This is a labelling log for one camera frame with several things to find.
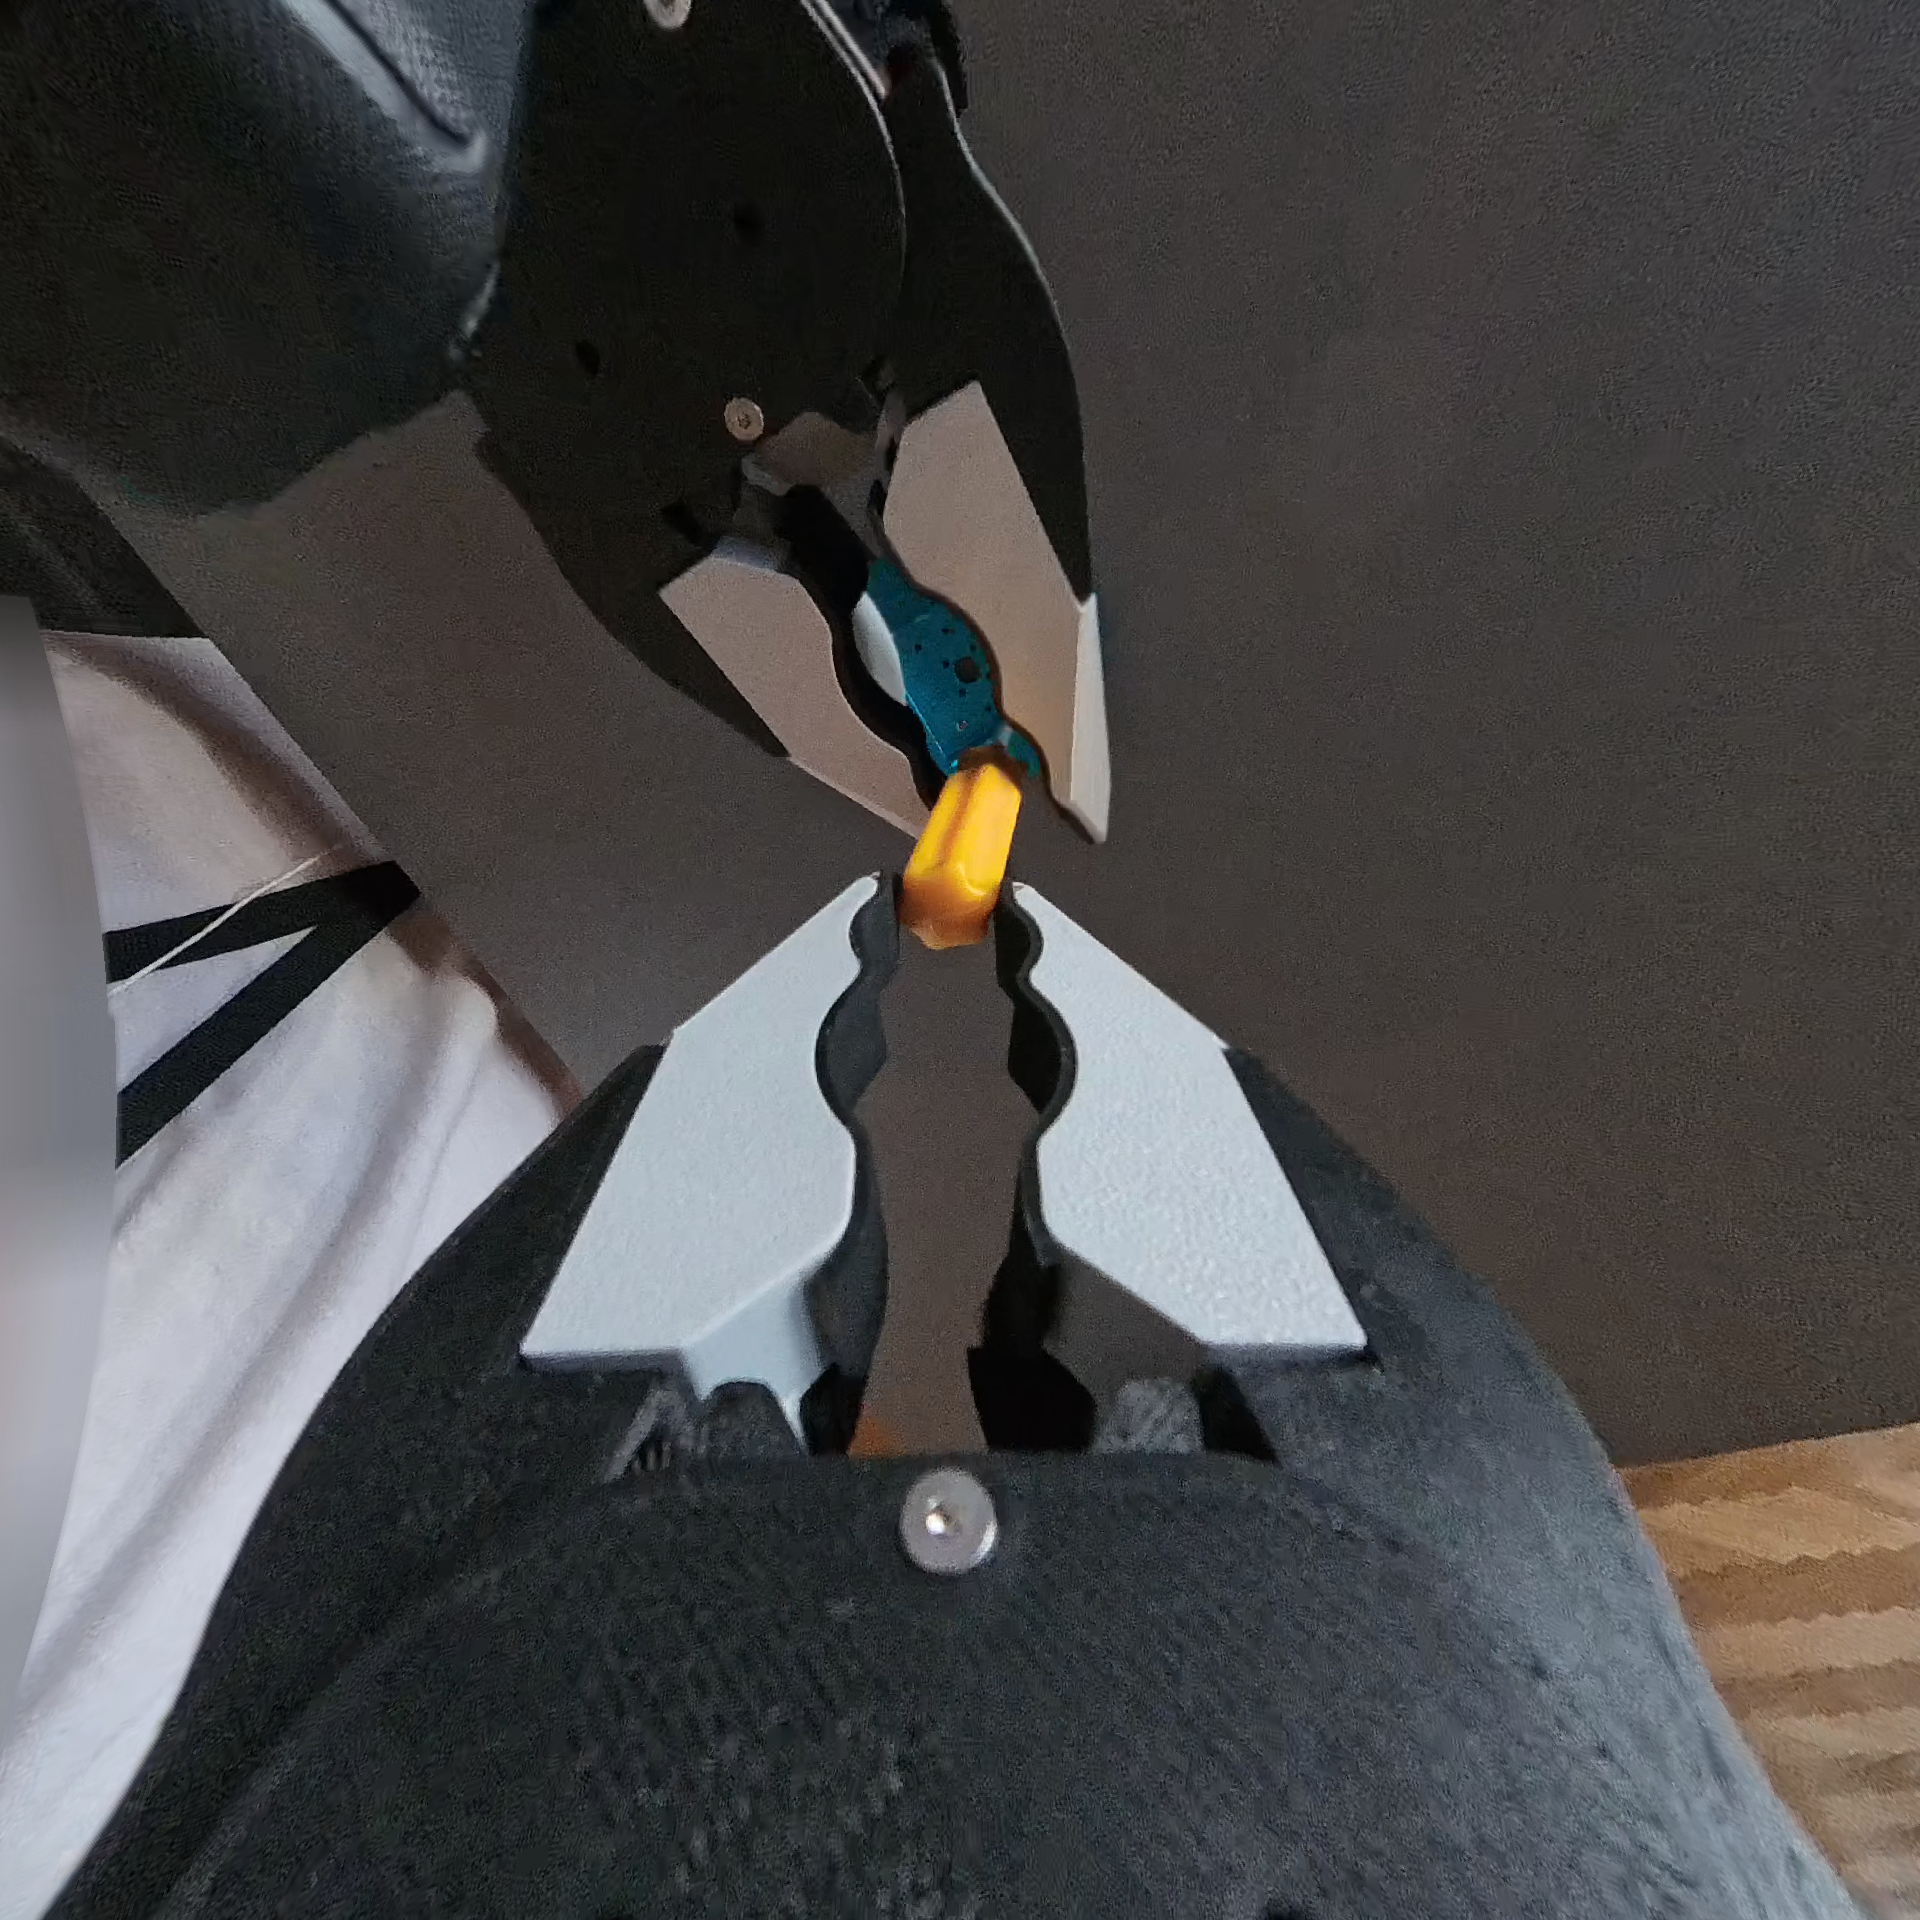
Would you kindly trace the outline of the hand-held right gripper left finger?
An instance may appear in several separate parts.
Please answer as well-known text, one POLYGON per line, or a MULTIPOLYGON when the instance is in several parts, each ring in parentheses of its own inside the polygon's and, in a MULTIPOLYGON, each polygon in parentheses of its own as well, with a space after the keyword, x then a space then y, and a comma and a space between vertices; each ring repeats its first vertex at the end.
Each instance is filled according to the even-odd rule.
POLYGON ((858 1105, 887 1047, 896 880, 862 875, 662 1044, 518 1355, 763 1387, 843 1451, 879 1344, 887 1242, 858 1105))

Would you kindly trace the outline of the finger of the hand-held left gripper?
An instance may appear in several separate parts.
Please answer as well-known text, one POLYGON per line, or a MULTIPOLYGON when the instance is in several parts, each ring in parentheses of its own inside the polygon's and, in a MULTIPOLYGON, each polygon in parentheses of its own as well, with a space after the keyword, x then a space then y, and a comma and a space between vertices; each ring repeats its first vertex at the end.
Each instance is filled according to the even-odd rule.
POLYGON ((782 542, 725 537, 660 598, 803 772, 914 840, 910 756, 860 716, 829 616, 784 563, 782 542))
POLYGON ((978 379, 908 418, 879 523, 912 583, 986 643, 999 712, 1039 752, 1054 807, 1106 843, 1112 746, 1098 598, 1069 586, 978 379))

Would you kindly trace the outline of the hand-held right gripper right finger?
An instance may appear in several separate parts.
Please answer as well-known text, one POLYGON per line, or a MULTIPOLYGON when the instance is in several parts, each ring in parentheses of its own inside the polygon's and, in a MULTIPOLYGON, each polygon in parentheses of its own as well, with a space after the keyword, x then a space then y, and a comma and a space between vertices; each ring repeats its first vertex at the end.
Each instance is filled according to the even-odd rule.
POLYGON ((994 916, 1005 1070, 1030 1106, 972 1395, 994 1451, 1124 1426, 1242 1438, 1242 1371, 1367 1360, 1368 1340, 1230 1044, 1056 904, 994 916))

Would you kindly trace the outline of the blue round metal plate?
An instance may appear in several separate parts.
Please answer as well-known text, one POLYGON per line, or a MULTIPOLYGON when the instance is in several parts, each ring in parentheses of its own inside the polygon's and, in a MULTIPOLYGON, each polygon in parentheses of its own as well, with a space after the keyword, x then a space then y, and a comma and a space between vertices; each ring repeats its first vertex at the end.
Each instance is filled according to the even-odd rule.
POLYGON ((882 657, 896 663, 885 680, 869 672, 923 735, 931 763, 942 778, 974 756, 1004 718, 992 657, 974 626, 943 600, 922 591, 891 558, 869 563, 866 591, 855 607, 862 636, 885 639, 882 657))

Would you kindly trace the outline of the orange handled screwdriver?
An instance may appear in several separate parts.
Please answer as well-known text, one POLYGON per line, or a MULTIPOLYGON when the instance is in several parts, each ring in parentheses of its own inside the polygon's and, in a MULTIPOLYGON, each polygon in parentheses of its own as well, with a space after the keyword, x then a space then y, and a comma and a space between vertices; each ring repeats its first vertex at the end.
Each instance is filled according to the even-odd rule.
POLYGON ((931 951, 981 944, 1000 897, 1021 811, 1021 778, 1004 752, 975 752, 931 807, 898 883, 898 924, 931 951))

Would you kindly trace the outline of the grey desk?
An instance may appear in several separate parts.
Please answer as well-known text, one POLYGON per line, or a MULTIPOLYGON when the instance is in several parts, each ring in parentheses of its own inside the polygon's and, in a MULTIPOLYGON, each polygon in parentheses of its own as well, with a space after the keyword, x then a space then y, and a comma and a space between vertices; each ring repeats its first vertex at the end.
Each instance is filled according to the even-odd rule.
MULTIPOLYGON (((1015 875, 1622 1462, 1916 1423, 1916 4, 952 4, 1071 344, 1112 807, 1015 875)), ((466 396, 142 558, 584 1088, 901 832, 602 634, 466 396)), ((870 1396, 975 1438, 1021 1121, 902 944, 870 1396)))

